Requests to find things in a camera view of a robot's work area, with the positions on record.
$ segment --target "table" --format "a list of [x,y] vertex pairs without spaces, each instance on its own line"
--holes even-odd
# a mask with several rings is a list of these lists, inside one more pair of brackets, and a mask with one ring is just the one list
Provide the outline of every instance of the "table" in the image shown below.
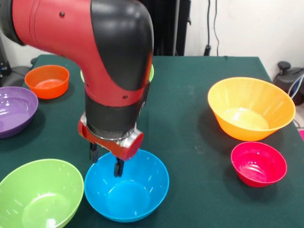
[[[78,66],[62,57],[40,56],[34,67],[58,64],[71,74],[60,98],[39,101],[33,123],[22,133],[0,140],[0,180],[18,166],[43,158],[63,159],[83,177],[91,162],[88,142],[78,135],[84,88]],[[294,125],[263,142],[277,148],[288,165],[286,177],[262,189],[243,184],[230,152],[240,141],[216,122],[207,92],[232,76],[270,80],[257,57],[154,57],[155,76],[138,128],[142,148],[167,166],[170,188],[159,208],[146,219],[120,224],[94,211],[85,196],[67,228],[286,228],[303,227],[304,144]]]

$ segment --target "green bowl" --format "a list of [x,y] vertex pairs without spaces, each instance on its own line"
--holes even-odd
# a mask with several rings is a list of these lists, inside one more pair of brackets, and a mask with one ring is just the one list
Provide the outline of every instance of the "green bowl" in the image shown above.
[[0,182],[0,227],[62,228],[76,213],[83,193],[80,172],[66,161],[22,165]]
[[[84,74],[82,73],[81,70],[80,70],[80,77],[81,77],[81,80],[83,82],[85,82]],[[151,82],[153,80],[153,77],[154,77],[154,67],[153,67],[153,64],[152,64],[151,65],[151,70],[150,70],[150,75],[149,75],[149,82]]]

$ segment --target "black cable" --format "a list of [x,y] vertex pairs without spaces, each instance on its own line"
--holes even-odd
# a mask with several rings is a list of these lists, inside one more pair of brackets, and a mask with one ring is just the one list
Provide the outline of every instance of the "black cable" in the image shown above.
[[294,122],[294,124],[295,124],[295,127],[296,127],[298,130],[304,129],[304,127],[301,127],[301,125],[299,124],[299,122],[297,122],[295,119],[293,119],[293,122]]
[[208,0],[208,12],[207,12],[208,46],[210,45],[209,13],[210,13],[210,0]]
[[215,34],[215,38],[218,41],[218,47],[217,47],[217,55],[219,56],[219,38],[217,36],[217,32],[215,30],[215,21],[217,19],[217,15],[218,15],[218,0],[215,0],[215,15],[214,15],[214,21],[213,21],[213,29],[214,29],[214,34]]
[[15,74],[18,74],[18,75],[21,75],[21,76],[23,76],[23,77],[25,77],[25,75],[23,75],[23,74],[21,74],[21,73],[19,73],[19,72],[17,72],[17,71],[14,71],[14,70],[11,70],[13,73],[15,73]]

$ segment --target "bowl rim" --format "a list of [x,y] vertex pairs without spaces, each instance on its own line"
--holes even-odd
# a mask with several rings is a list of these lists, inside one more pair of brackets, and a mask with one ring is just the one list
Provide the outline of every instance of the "bowl rim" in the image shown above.
[[68,216],[66,216],[66,218],[65,218],[63,221],[61,221],[60,223],[58,223],[58,224],[55,226],[55,228],[58,228],[58,227],[62,226],[62,224],[64,224],[65,222],[67,222],[69,219],[71,219],[71,217],[73,217],[73,215],[75,214],[75,212],[78,210],[79,205],[80,205],[80,203],[81,203],[81,201],[82,201],[82,198],[83,198],[83,195],[84,195],[84,188],[85,188],[85,187],[84,187],[84,179],[83,179],[83,177],[82,177],[80,171],[76,168],[76,166],[74,166],[74,165],[72,165],[71,163],[69,163],[69,162],[67,162],[67,161],[64,161],[64,160],[52,159],[52,158],[39,159],[39,160],[31,161],[31,162],[25,163],[25,164],[23,164],[23,165],[17,167],[17,168],[14,169],[12,172],[10,172],[2,181],[0,181],[0,187],[1,187],[1,185],[4,183],[4,181],[5,181],[6,179],[8,179],[11,175],[13,175],[15,172],[17,172],[18,170],[22,169],[23,167],[29,166],[29,165],[34,164],[34,163],[48,162],[48,161],[49,161],[49,162],[50,162],[50,161],[52,161],[52,162],[60,162],[60,163],[64,163],[64,164],[66,164],[66,165],[69,165],[70,167],[72,167],[72,168],[76,171],[76,173],[78,174],[78,176],[80,177],[80,180],[81,180],[81,191],[82,191],[81,197],[80,197],[80,199],[78,200],[78,202],[77,202],[77,204],[76,204],[76,207],[72,210],[72,212],[71,212]]
[[[242,174],[242,173],[238,170],[238,168],[236,167],[235,163],[233,162],[232,156],[233,156],[233,153],[235,152],[235,150],[236,150],[239,146],[242,146],[243,144],[248,144],[248,143],[250,143],[250,144],[261,144],[261,145],[263,145],[263,146],[266,146],[266,147],[272,149],[275,153],[277,153],[277,154],[279,155],[279,157],[281,157],[281,158],[283,159],[283,162],[284,162],[284,164],[285,164],[285,172],[284,172],[284,174],[283,174],[280,178],[278,178],[277,180],[274,180],[274,181],[257,181],[257,180],[255,180],[255,179],[249,178],[249,177],[247,177],[246,175]],[[262,142],[242,142],[242,143],[236,145],[236,146],[233,148],[232,152],[231,152],[230,159],[231,159],[231,163],[232,163],[233,168],[235,169],[235,171],[236,171],[238,174],[240,174],[242,177],[245,177],[246,179],[248,179],[248,180],[250,180],[250,181],[253,181],[253,182],[255,182],[255,183],[267,184],[267,185],[269,185],[269,184],[274,184],[274,183],[279,182],[281,179],[283,179],[284,176],[287,174],[287,163],[286,163],[286,160],[285,160],[284,156],[283,156],[277,149],[275,149],[274,147],[269,146],[269,145],[267,145],[267,144],[265,144],[265,143],[262,143]]]
[[[28,83],[27,80],[29,79],[29,74],[31,74],[32,72],[38,71],[38,70],[40,70],[40,69],[42,69],[42,68],[49,68],[49,67],[56,67],[56,68],[61,68],[61,69],[63,69],[63,70],[67,73],[66,79],[65,79],[62,83],[60,83],[59,85],[56,85],[56,86],[53,86],[53,87],[50,87],[50,88],[37,88],[36,86],[33,86],[33,85],[31,85],[31,84]],[[53,90],[53,89],[55,89],[55,88],[58,88],[58,87],[62,86],[63,84],[67,83],[67,81],[69,81],[69,78],[70,78],[70,72],[69,72],[68,69],[66,69],[64,66],[52,65],[52,64],[51,64],[51,65],[42,65],[42,66],[38,66],[38,67],[36,67],[36,68],[30,70],[30,71],[25,75],[25,77],[24,77],[24,82],[25,82],[25,84],[26,84],[30,89],[34,88],[34,89],[39,90],[39,91],[47,91],[47,90],[50,90],[50,89]]]
[[[214,109],[212,108],[212,105],[210,103],[210,92],[211,92],[212,89],[214,89],[215,85],[217,85],[219,83],[224,83],[225,81],[234,80],[234,79],[245,79],[245,80],[259,81],[259,82],[261,82],[263,84],[267,84],[267,85],[269,85],[269,86],[271,86],[271,87],[273,87],[273,88],[278,89],[279,91],[281,91],[286,97],[288,97],[289,101],[293,104],[293,115],[290,118],[290,121],[286,122],[285,124],[283,124],[283,125],[281,125],[279,127],[269,128],[269,129],[263,129],[263,130],[254,130],[254,129],[250,129],[250,128],[240,127],[238,125],[235,125],[235,124],[227,121],[225,118],[223,118],[221,114],[219,114],[218,112],[214,111]],[[281,88],[277,87],[276,85],[274,85],[274,84],[272,84],[272,83],[270,83],[268,81],[265,81],[265,80],[262,80],[262,79],[258,79],[258,78],[254,78],[254,77],[244,77],[244,76],[243,77],[229,77],[229,78],[225,78],[225,79],[222,79],[222,80],[216,82],[215,84],[212,85],[212,87],[208,91],[208,104],[209,104],[210,108],[212,109],[212,111],[217,116],[219,116],[222,120],[224,120],[225,122],[227,122],[227,123],[229,123],[229,124],[231,124],[231,125],[233,125],[235,127],[238,127],[240,129],[245,129],[245,130],[249,130],[249,131],[253,131],[253,132],[271,132],[271,131],[277,131],[277,130],[279,130],[279,129],[281,129],[283,127],[286,127],[287,125],[289,125],[292,122],[292,120],[294,119],[294,117],[295,117],[295,104],[294,104],[293,100],[291,99],[291,97],[287,93],[285,93],[284,90],[282,90]]]
[[38,110],[38,106],[39,106],[39,100],[38,100],[37,95],[33,91],[31,91],[30,89],[27,89],[27,88],[24,88],[24,87],[19,87],[19,86],[6,86],[6,87],[0,87],[0,91],[4,90],[4,89],[10,89],[10,88],[21,89],[21,90],[25,91],[26,93],[32,94],[34,96],[34,98],[35,98],[35,104],[34,104],[35,108],[34,108],[33,114],[27,120],[25,120],[24,122],[22,122],[18,126],[15,126],[13,128],[7,129],[5,131],[0,131],[0,135],[5,135],[6,133],[8,133],[10,131],[13,131],[14,129],[19,128],[21,125],[23,125],[24,123],[26,123],[27,121],[29,121],[35,115],[36,111]]
[[[95,165],[95,164],[92,164],[92,166],[89,168],[89,170],[87,171],[86,176],[85,176],[85,197],[86,197],[87,201],[89,202],[89,204],[91,205],[91,207],[92,207],[95,211],[97,211],[99,214],[101,214],[102,216],[104,216],[104,217],[106,217],[106,218],[108,218],[108,219],[110,219],[110,220],[116,220],[116,221],[120,221],[120,222],[138,221],[138,220],[140,220],[141,218],[143,218],[143,217],[145,217],[145,216],[148,216],[148,215],[150,215],[153,211],[155,211],[155,210],[160,206],[160,204],[163,202],[163,200],[166,198],[166,196],[167,196],[167,194],[168,194],[169,186],[170,186],[170,178],[169,178],[168,170],[167,170],[166,166],[164,165],[164,163],[163,163],[158,157],[156,157],[154,154],[152,154],[151,152],[148,152],[148,151],[145,151],[145,150],[142,150],[142,149],[139,149],[137,152],[139,152],[139,151],[140,151],[140,152],[147,153],[147,154],[149,154],[149,155],[155,157],[155,158],[161,163],[162,167],[166,170],[166,177],[167,177],[167,179],[168,179],[168,184],[167,184],[166,192],[165,192],[164,196],[162,197],[162,199],[160,200],[160,202],[157,203],[155,207],[153,207],[152,209],[148,210],[147,212],[145,212],[145,213],[143,213],[143,214],[141,214],[141,215],[139,215],[139,216],[127,217],[127,218],[117,218],[117,217],[114,217],[114,216],[109,216],[109,215],[104,214],[104,213],[100,213],[100,211],[97,210],[97,209],[92,205],[91,201],[90,201],[90,200],[87,198],[87,196],[86,196],[86,178],[87,178],[87,176],[88,176],[90,170],[92,169],[92,167]],[[104,155],[103,155],[102,157],[100,157],[99,159],[102,159],[103,157],[109,156],[109,155],[112,155],[111,152],[104,154]]]

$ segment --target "red bowl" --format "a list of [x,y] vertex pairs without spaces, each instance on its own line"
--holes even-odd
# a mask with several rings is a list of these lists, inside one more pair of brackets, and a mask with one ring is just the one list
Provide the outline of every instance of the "red bowl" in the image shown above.
[[287,173],[287,164],[280,152],[261,142],[237,145],[232,150],[231,161],[238,177],[250,187],[277,183]]

